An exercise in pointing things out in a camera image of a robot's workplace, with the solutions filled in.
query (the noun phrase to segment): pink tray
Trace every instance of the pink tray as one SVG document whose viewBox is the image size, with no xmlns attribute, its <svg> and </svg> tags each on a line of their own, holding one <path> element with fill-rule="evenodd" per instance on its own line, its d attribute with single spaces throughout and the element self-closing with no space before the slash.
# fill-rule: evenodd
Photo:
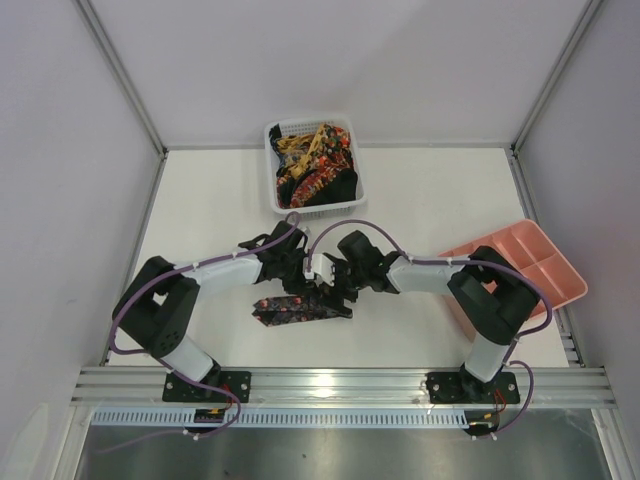
<svg viewBox="0 0 640 480">
<path fill-rule="evenodd" d="M 573 302 L 587 293 L 587 283 L 549 240 L 537 223 L 522 220 L 473 242 L 460 245 L 440 254 L 441 257 L 469 255 L 480 245 L 495 248 L 520 273 L 534 282 L 549 296 L 553 309 Z M 458 303 L 445 297 L 447 305 L 469 338 L 475 337 L 475 329 Z M 544 313 L 540 302 L 530 318 Z"/>
</svg>

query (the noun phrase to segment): white wall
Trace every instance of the white wall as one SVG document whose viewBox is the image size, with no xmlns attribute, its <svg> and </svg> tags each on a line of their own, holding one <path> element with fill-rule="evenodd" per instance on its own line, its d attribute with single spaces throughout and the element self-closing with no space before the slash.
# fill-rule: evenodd
<svg viewBox="0 0 640 480">
<path fill-rule="evenodd" d="M 168 146 L 340 111 L 361 142 L 509 143 L 585 0 L 94 0 Z"/>
<path fill-rule="evenodd" d="M 545 229 L 589 283 L 575 304 L 640 449 L 640 3 L 608 2 L 522 154 Z"/>
<path fill-rule="evenodd" d="M 48 403 L 35 479 L 100 359 L 157 159 L 69 0 L 4 1 L 0 65 L 0 459 Z"/>
</svg>

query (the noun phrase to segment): basket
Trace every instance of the basket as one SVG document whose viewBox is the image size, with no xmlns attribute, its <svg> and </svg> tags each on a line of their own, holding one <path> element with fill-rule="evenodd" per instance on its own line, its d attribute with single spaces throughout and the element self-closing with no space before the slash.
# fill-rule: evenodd
<svg viewBox="0 0 640 480">
<path fill-rule="evenodd" d="M 283 136 L 287 135 L 304 135 L 315 133 L 318 127 L 323 123 L 328 123 L 336 127 L 344 128 L 351 135 L 351 155 L 353 157 L 353 167 L 358 174 L 358 184 L 356 185 L 356 199 L 350 202 L 331 203 L 328 205 L 317 205 L 315 207 L 302 208 L 281 208 L 278 205 L 278 195 L 276 191 L 276 172 L 280 165 L 280 159 L 271 148 L 269 142 L 269 131 L 275 125 L 280 125 L 280 131 Z M 362 205 L 367 201 L 364 189 L 364 175 L 362 173 L 362 161 L 353 126 L 349 119 L 344 115 L 324 115 L 318 117 L 293 118 L 289 120 L 281 120 L 273 122 L 264 129 L 264 149 L 267 161 L 267 190 L 269 192 L 269 203 L 274 212 L 280 215 L 287 215 L 296 211 L 305 218 L 319 218 L 332 215 L 347 215 L 351 213 L 355 207 Z"/>
<path fill-rule="evenodd" d="M 587 293 L 587 283 L 560 253 L 537 223 L 521 220 L 513 225 L 497 230 L 484 237 L 443 252 L 441 257 L 470 255 L 480 245 L 493 247 L 522 275 L 535 283 L 549 297 L 556 310 L 577 300 Z M 475 338 L 475 328 L 460 304 L 452 297 L 445 297 L 447 306 L 462 327 L 467 338 Z M 539 302 L 531 313 L 531 318 L 545 313 Z"/>
</svg>

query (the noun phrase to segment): patterned fabric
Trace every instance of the patterned fabric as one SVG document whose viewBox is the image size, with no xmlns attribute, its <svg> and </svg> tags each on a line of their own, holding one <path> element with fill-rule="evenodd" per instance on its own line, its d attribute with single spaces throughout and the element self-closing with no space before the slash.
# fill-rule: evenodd
<svg viewBox="0 0 640 480">
<path fill-rule="evenodd" d="M 327 123 L 315 134 L 282 137 L 270 132 L 280 158 L 276 186 L 282 208 L 300 208 L 355 200 L 358 175 L 349 132 Z"/>
<path fill-rule="evenodd" d="M 254 303 L 253 308 L 252 315 L 267 327 L 339 316 L 315 295 L 263 298 Z"/>
</svg>

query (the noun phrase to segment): white plastic basket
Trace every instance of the white plastic basket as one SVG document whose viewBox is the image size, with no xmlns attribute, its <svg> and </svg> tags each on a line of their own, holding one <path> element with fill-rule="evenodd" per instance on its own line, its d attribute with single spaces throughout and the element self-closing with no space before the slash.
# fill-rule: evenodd
<svg viewBox="0 0 640 480">
<path fill-rule="evenodd" d="M 280 159 L 276 155 L 276 152 L 271 148 L 271 142 L 269 141 L 269 130 L 275 125 L 280 125 L 280 131 L 282 136 L 287 135 L 305 135 L 307 133 L 315 133 L 318 127 L 328 123 L 336 127 L 344 128 L 349 131 L 351 135 L 351 155 L 353 157 L 353 167 L 358 174 L 358 184 L 356 185 L 356 199 L 351 202 L 332 203 L 330 205 L 318 205 L 315 207 L 302 207 L 302 208 L 280 208 L 278 205 L 278 194 L 276 191 L 276 172 L 280 165 Z M 266 126 L 264 129 L 264 149 L 265 157 L 267 161 L 267 189 L 269 191 L 269 201 L 271 208 L 274 212 L 281 215 L 286 215 L 289 212 L 296 211 L 306 218 L 318 218 L 329 215 L 344 215 L 348 214 L 353 209 L 362 205 L 367 201 L 367 196 L 364 189 L 364 175 L 362 174 L 362 162 L 360 152 L 358 151 L 358 143 L 353 133 L 353 126 L 349 119 L 344 115 L 325 115 L 318 117 L 306 117 L 306 118 L 293 118 L 289 120 L 281 120 L 279 122 L 273 122 Z"/>
</svg>

